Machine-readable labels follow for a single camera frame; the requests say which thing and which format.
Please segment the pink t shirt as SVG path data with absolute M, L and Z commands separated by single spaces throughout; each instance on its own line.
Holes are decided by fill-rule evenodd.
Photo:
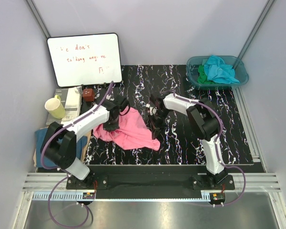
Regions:
M 105 131 L 103 125 L 93 129 L 93 135 L 105 142 L 113 141 L 124 150 L 138 148 L 160 149 L 160 142 L 152 139 L 152 132 L 147 128 L 138 110 L 130 108 L 130 111 L 119 118 L 119 129 Z

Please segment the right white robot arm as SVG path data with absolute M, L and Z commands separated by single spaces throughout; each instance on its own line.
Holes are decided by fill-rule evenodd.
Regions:
M 159 96 L 151 95 L 145 106 L 151 126 L 152 139 L 164 130 L 165 120 L 172 111 L 188 117 L 193 133 L 203 145 L 206 158 L 206 175 L 201 178 L 200 186 L 218 189 L 223 185 L 228 173 L 222 159 L 220 135 L 223 124 L 208 99 L 193 100 L 165 92 Z

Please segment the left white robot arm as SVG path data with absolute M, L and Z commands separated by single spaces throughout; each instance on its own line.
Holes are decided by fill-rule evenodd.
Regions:
M 41 162 L 47 158 L 72 178 L 79 186 L 88 189 L 93 185 L 93 172 L 77 157 L 77 142 L 88 132 L 102 125 L 105 131 L 119 129 L 119 118 L 129 101 L 123 96 L 105 99 L 67 124 L 53 122 L 49 125 L 41 146 Z

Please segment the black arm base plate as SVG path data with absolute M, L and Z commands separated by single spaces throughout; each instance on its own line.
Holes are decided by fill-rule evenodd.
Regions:
M 92 174 L 88 184 L 71 177 L 67 189 L 96 188 L 96 198 L 118 201 L 201 198 L 202 192 L 234 190 L 231 175 L 218 184 L 207 174 L 205 166 L 198 165 L 90 165 Z

